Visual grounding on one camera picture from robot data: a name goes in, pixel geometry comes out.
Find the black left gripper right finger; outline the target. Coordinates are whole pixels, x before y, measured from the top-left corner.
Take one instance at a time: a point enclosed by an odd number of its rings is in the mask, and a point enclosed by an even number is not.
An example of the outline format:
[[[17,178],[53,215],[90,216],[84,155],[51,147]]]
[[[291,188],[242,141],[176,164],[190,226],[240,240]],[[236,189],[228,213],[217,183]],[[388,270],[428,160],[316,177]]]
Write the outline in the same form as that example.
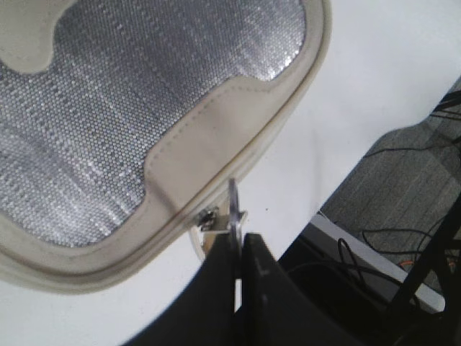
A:
[[[361,345],[298,289],[259,234],[244,236],[242,345]]]

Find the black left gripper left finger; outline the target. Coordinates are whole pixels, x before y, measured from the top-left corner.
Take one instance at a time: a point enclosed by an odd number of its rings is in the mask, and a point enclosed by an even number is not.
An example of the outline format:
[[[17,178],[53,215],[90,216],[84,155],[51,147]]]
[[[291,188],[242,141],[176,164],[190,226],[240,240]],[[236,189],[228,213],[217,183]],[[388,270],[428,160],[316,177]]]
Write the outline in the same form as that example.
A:
[[[233,345],[234,300],[234,245],[221,234],[189,285],[126,344]]]

